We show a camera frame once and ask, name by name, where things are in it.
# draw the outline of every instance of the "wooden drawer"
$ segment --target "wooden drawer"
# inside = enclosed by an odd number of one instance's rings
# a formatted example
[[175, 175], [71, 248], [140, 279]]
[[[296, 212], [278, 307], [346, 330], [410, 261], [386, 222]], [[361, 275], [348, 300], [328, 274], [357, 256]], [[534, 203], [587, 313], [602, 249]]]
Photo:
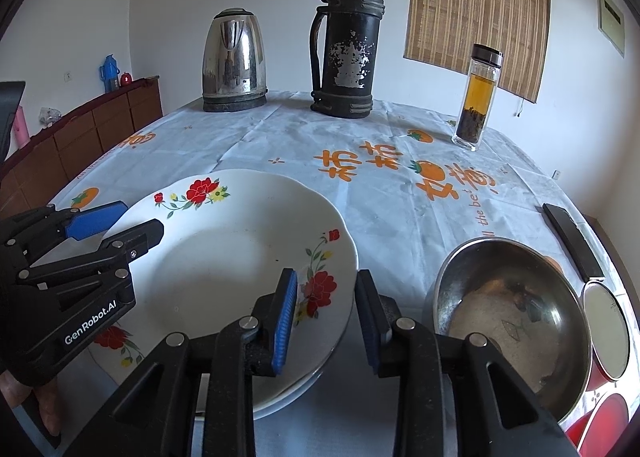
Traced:
[[133, 119], [133, 128], [136, 132], [160, 119], [162, 117], [162, 106], [160, 105], [159, 96], [156, 94], [155, 97], [132, 106], [131, 117]]
[[155, 80], [150, 87], [134, 88], [132, 91], [127, 92], [127, 97], [129, 98], [129, 106], [136, 106], [153, 97], [159, 98], [158, 80]]
[[38, 144], [20, 161], [14, 174], [31, 208], [46, 205], [69, 182], [53, 137]]
[[30, 206], [27, 204], [24, 195], [22, 195], [22, 192], [18, 190], [16, 193], [11, 195], [7, 201], [0, 204], [0, 218], [8, 218], [29, 209]]
[[102, 150], [107, 152], [118, 143], [133, 135], [133, 123], [129, 108], [117, 113], [112, 119], [98, 126], [98, 136]]
[[18, 191], [18, 182], [15, 179], [14, 171], [11, 170], [4, 176], [2, 182], [0, 182], [0, 208], [7, 202], [11, 196]]
[[62, 150], [67, 147], [76, 139], [81, 137], [82, 134], [89, 132], [89, 130], [93, 128], [95, 128], [95, 123], [94, 116], [91, 112], [72, 119], [53, 135], [53, 138], [56, 140], [58, 150]]
[[129, 100], [127, 100], [127, 95], [123, 94], [92, 110], [95, 126], [100, 126], [125, 111], [129, 112]]
[[95, 128], [78, 137], [66, 148], [60, 150], [60, 161], [66, 176], [75, 179], [82, 170], [102, 155], [102, 147]]

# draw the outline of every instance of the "bamboo window blind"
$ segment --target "bamboo window blind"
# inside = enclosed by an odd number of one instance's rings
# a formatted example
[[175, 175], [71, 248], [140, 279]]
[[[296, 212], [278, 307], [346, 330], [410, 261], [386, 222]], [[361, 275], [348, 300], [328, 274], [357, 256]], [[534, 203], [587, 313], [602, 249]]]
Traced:
[[466, 74], [473, 43], [504, 53], [499, 86], [536, 102], [550, 0], [410, 0], [404, 57]]

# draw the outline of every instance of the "human hand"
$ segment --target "human hand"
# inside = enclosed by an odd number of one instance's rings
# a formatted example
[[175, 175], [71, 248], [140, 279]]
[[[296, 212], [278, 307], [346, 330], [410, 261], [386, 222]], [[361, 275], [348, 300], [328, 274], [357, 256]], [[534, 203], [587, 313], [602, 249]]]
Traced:
[[22, 383], [9, 371], [0, 374], [0, 392], [4, 395], [9, 407], [15, 408], [29, 397], [31, 390], [36, 395], [40, 405], [40, 416], [44, 426], [54, 437], [60, 433], [60, 407], [58, 405], [58, 379], [53, 378], [46, 385], [32, 389]]

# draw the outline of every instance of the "table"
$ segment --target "table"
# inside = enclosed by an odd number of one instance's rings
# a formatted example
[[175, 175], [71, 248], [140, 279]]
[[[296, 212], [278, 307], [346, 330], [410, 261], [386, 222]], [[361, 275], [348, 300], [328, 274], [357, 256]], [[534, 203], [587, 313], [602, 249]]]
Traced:
[[[632, 356], [622, 379], [585, 393], [562, 426], [566, 429], [591, 410], [596, 398], [613, 387], [626, 398], [630, 415], [636, 411], [640, 331], [631, 304], [602, 244], [554, 180], [492, 129], [472, 153], [450, 141], [450, 116], [375, 101], [366, 119], [342, 120], [312, 112], [310, 102], [307, 93], [270, 92], [260, 108], [209, 114], [202, 111], [202, 100], [193, 101], [114, 147], [53, 202], [58, 208], [114, 200], [130, 206], [177, 180], [214, 170], [284, 174], [334, 203], [356, 242], [360, 267], [371, 270], [381, 294], [395, 298], [402, 313], [417, 320], [445, 257], [483, 235], [508, 237], [552, 257], [580, 294], [577, 271], [540, 213], [544, 202], [557, 204], [569, 211], [590, 243], [632, 335]], [[68, 241], [51, 256], [80, 249]], [[86, 351], [61, 373], [67, 418], [63, 444], [54, 455], [62, 454], [114, 388]], [[293, 404], [255, 423], [257, 454], [391, 455], [397, 393], [396, 379], [378, 379], [367, 366], [353, 313], [318, 382]], [[18, 416], [24, 420], [22, 413]]]

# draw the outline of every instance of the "stainless steel electric kettle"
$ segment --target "stainless steel electric kettle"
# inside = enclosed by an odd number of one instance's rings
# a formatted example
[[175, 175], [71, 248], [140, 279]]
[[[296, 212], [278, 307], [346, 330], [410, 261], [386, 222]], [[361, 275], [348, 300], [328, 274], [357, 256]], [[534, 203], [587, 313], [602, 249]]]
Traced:
[[266, 103], [264, 47], [255, 15], [225, 9], [211, 23], [202, 61], [206, 112], [236, 112]]

